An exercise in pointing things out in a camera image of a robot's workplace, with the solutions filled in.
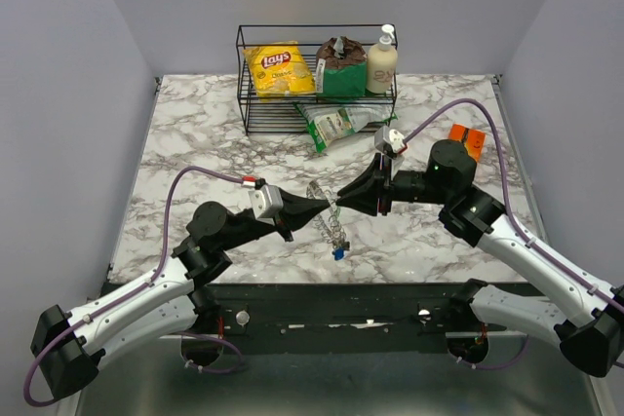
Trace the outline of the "blue key tag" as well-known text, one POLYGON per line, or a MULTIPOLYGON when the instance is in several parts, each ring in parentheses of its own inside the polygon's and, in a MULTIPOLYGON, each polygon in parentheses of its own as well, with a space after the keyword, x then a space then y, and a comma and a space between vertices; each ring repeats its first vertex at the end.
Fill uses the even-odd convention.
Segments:
POLYGON ((344 250, 342 248, 335 249, 332 256, 334 260, 341 260, 344 257, 344 250))

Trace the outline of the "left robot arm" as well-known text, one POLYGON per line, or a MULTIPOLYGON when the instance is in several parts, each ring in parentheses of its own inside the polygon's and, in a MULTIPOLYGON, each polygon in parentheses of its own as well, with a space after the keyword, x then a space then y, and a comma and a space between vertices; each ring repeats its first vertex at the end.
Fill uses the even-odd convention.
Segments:
POLYGON ((252 207, 238 213, 214 201, 198 206, 187 237, 148 273, 70 311, 54 305, 40 314, 31 368, 41 371, 53 401, 88 386, 104 361, 127 345, 188 329, 209 331, 216 310, 207 286, 230 266, 228 250, 273 233, 289 242, 330 206, 273 185, 250 196, 252 207))

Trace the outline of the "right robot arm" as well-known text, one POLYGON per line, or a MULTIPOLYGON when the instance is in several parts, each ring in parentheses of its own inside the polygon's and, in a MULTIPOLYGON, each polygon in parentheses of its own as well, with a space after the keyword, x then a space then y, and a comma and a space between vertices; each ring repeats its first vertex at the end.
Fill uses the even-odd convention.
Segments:
POLYGON ((446 230, 511 267, 548 299, 541 303, 471 281, 468 296, 449 304, 450 322, 462 330, 484 322, 520 331, 554 345, 577 369, 605 377, 623 352, 623 289, 539 242, 478 188, 477 163, 462 143, 436 142, 424 171, 395 170, 394 163, 375 154, 339 191, 338 205, 371 216, 389 213, 395 202, 439 205, 446 230))

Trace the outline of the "silver keyring disc with rings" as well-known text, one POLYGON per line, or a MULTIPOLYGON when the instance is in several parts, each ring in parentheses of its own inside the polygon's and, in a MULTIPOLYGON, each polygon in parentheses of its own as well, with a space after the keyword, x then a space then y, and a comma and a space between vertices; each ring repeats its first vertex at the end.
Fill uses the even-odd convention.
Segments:
POLYGON ((315 228, 320 232, 323 240, 331 246, 331 254, 335 249, 342 248, 344 256, 350 249, 346 232, 339 221, 340 207, 335 204, 334 196, 324 190, 316 180, 312 180, 307 188, 306 195, 310 199, 321 199, 330 204, 329 208, 313 218, 315 228))

